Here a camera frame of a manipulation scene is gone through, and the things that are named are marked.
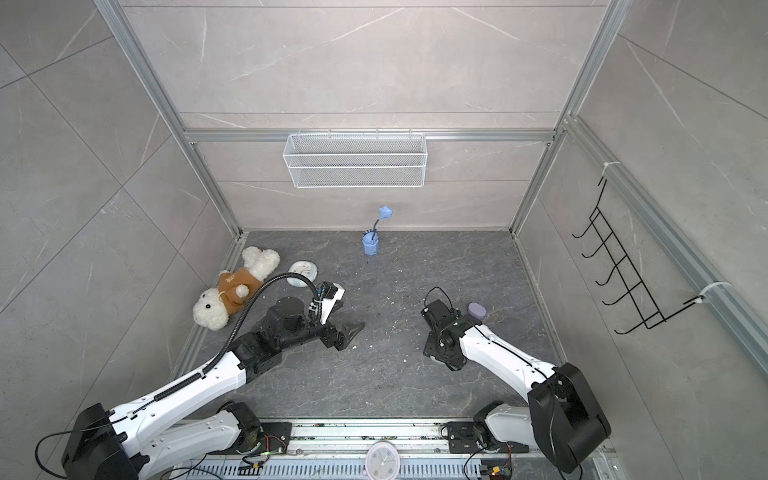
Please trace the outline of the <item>purple earbud charging case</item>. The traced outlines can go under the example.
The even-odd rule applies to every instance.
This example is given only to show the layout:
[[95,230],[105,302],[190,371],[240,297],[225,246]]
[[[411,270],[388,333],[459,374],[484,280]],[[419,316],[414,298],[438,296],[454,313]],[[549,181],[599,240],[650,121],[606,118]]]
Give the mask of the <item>purple earbud charging case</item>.
[[484,320],[488,314],[487,309],[477,302],[469,303],[467,306],[467,312],[472,318],[478,321]]

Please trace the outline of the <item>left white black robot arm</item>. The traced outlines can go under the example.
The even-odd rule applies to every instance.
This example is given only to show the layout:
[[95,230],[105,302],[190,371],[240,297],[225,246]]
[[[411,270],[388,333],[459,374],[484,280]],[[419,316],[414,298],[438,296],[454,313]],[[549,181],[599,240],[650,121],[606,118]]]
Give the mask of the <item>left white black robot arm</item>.
[[112,409],[96,403],[82,411],[61,459],[66,478],[149,479],[209,452],[253,449],[260,422],[243,403],[192,423],[184,419],[279,365],[285,350],[315,339],[343,350],[364,326],[312,320],[301,300],[278,300],[219,361],[210,360],[169,385]]

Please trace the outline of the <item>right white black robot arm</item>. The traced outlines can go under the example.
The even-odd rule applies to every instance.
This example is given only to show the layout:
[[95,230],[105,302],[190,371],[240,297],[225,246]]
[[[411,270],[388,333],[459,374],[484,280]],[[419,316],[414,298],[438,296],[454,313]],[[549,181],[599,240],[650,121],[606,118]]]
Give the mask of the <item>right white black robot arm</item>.
[[494,401],[470,423],[446,424],[448,437],[462,443],[452,451],[535,447],[559,472],[571,473],[610,437],[607,416],[575,365],[529,355],[440,300],[425,304],[421,315],[430,328],[425,356],[451,371],[477,363],[526,401],[524,407]]

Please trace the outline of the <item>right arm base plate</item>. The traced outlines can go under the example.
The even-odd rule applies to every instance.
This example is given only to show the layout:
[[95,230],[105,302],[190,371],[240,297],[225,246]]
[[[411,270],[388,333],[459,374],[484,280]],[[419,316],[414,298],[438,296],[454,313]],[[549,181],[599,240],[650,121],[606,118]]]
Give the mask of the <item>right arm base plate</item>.
[[496,438],[482,422],[453,421],[440,427],[440,435],[448,442],[452,454],[470,454],[476,451],[489,453],[528,453],[533,445],[532,438],[515,437],[502,441]]

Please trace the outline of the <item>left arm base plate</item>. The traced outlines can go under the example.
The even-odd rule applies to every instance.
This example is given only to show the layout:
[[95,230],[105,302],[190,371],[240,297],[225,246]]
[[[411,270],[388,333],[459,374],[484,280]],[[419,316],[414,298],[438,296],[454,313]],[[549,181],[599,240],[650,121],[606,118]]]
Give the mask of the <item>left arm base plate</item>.
[[249,427],[230,447],[213,450],[212,454],[241,456],[284,454],[291,442],[292,427],[291,422],[271,421],[262,423],[259,427]]

